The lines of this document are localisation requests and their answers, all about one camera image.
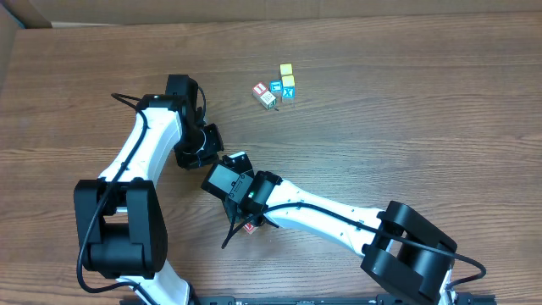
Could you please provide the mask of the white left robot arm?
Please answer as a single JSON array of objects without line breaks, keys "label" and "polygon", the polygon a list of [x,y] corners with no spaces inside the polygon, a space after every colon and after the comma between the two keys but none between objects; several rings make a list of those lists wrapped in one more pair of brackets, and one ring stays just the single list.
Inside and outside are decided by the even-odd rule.
[{"label": "white left robot arm", "polygon": [[88,293],[129,287],[145,304],[195,304],[191,285],[167,260],[168,235],[156,187],[170,153],[182,169],[217,160],[224,146],[206,124],[200,87],[186,92],[112,97],[135,111],[115,160],[74,189],[79,253],[75,274]]}]

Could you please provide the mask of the red M wooden block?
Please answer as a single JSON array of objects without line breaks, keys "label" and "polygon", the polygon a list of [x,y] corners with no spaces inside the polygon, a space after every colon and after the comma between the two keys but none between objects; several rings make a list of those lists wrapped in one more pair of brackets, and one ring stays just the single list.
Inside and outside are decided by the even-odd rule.
[{"label": "red M wooden block", "polygon": [[252,225],[252,224],[245,224],[243,226],[243,229],[249,234],[251,235],[256,229],[257,227]]}]

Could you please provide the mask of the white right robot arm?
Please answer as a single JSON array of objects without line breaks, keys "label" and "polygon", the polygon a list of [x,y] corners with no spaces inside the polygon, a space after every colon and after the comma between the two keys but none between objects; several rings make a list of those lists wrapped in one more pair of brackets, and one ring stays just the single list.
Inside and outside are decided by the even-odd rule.
[{"label": "white right robot arm", "polygon": [[303,191],[270,172],[221,169],[209,179],[233,236],[244,225],[303,230],[353,251],[361,268],[410,304],[452,304],[457,244],[410,206],[359,208]]}]

